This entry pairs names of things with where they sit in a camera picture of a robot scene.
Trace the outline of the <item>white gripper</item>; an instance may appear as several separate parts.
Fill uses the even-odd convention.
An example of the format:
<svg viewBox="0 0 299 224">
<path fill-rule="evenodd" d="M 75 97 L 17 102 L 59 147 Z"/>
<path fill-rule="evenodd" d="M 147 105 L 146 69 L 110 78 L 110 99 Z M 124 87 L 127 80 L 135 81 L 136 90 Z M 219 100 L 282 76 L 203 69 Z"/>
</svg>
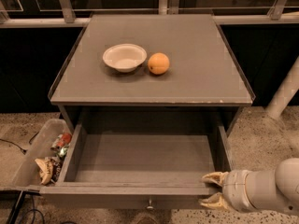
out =
<svg viewBox="0 0 299 224">
<path fill-rule="evenodd" d="M 222 193 L 215 193 L 203 199 L 200 204 L 205 208 L 218 211 L 232 211 L 233 208 L 240 213 L 256 211 L 246 192 L 248 174 L 248 170 L 233 170 L 230 173 L 213 172 L 204 175 L 202 181 L 222 187 Z"/>
</svg>

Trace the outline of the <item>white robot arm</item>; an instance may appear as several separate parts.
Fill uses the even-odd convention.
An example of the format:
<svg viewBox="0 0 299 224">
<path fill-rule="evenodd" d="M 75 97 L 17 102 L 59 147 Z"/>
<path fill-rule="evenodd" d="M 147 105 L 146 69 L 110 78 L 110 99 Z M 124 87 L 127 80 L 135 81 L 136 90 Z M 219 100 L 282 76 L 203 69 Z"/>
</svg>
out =
<svg viewBox="0 0 299 224">
<path fill-rule="evenodd" d="M 299 90 L 299 59 L 265 108 L 245 108 L 230 136 L 236 167 L 203 176 L 221 190 L 202 200 L 208 209 L 239 213 L 299 210 L 298 109 L 288 108 Z"/>
</svg>

